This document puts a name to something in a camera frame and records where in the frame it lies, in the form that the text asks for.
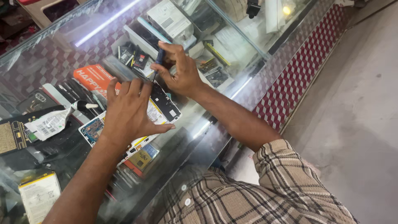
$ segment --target shirt sleeve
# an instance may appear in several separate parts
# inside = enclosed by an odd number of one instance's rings
[[[283,197],[307,218],[320,215],[335,223],[357,223],[286,140],[263,145],[253,160],[260,186]]]

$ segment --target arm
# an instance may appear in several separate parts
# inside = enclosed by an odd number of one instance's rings
[[[107,90],[108,110],[98,142],[43,224],[94,223],[108,181],[128,144],[134,139],[175,128],[173,124],[155,125],[146,115],[151,83],[143,84],[140,79],[124,82],[119,95],[115,93],[116,83],[114,78]]]
[[[203,83],[195,61],[185,55],[182,46],[161,42],[159,46],[166,50],[166,62],[176,64],[177,73],[172,77],[168,69],[159,64],[153,64],[151,68],[159,72],[171,90],[192,98],[209,111],[232,137],[254,152],[264,143],[281,138],[266,121]]]
[[[204,84],[195,61],[185,56],[181,46],[161,42],[159,46],[167,52],[166,62],[176,64],[177,73],[172,77],[158,64],[151,68],[159,72],[170,89],[198,102],[234,138],[256,152],[253,159],[260,186],[295,204],[301,214],[315,222],[355,223],[347,208],[328,192],[313,170],[303,164],[300,156],[273,128]]]

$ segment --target led light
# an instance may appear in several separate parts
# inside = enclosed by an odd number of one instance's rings
[[[126,7],[124,7],[122,10],[118,11],[117,13],[115,13],[115,15],[113,15],[112,17],[110,17],[107,21],[105,21],[103,24],[101,24],[100,26],[98,26],[95,30],[91,31],[89,34],[87,34],[84,38],[82,38],[81,40],[79,40],[75,46],[79,47],[80,45],[82,45],[84,42],[86,42],[88,39],[90,39],[91,37],[93,37],[94,35],[96,35],[99,31],[101,31],[103,28],[105,28],[107,25],[109,25],[111,22],[113,22],[115,19],[117,19],[121,14],[125,13],[127,10],[129,10],[131,7],[133,7],[135,4],[137,4],[140,0],[135,0],[132,3],[128,4]]]
[[[252,78],[253,78],[253,77],[250,77],[250,78],[245,82],[245,84],[243,84],[243,86],[240,87],[240,88],[238,89],[238,91],[231,97],[231,100],[234,99],[234,97],[236,97],[236,95],[238,95],[238,93],[249,83],[249,81],[250,81]]]
[[[210,124],[211,124],[211,122],[210,122],[210,121],[207,121],[206,124],[193,136],[193,139],[199,137],[199,135],[202,134],[202,132],[203,132],[207,127],[210,126]]]
[[[286,15],[289,15],[291,13],[290,8],[287,6],[283,7],[283,13],[285,13]]]

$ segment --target hand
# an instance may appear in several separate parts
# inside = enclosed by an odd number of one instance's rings
[[[164,66],[155,63],[151,65],[151,69],[160,74],[169,89],[192,98],[195,93],[206,86],[199,77],[195,60],[185,55],[181,45],[159,41],[159,47],[166,51],[164,61],[177,66],[177,73],[171,76],[169,70]]]
[[[116,83],[117,78],[113,78],[107,89],[108,107],[100,138],[127,147],[137,138],[164,133],[175,128],[173,124],[156,125],[148,118],[146,110],[152,90],[151,82],[143,83],[141,79],[124,82],[119,95],[115,92]]]

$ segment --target shirt button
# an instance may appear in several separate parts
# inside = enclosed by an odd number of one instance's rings
[[[189,206],[191,204],[191,200],[189,199],[189,198],[187,198],[186,200],[185,200],[185,205],[186,206]]]

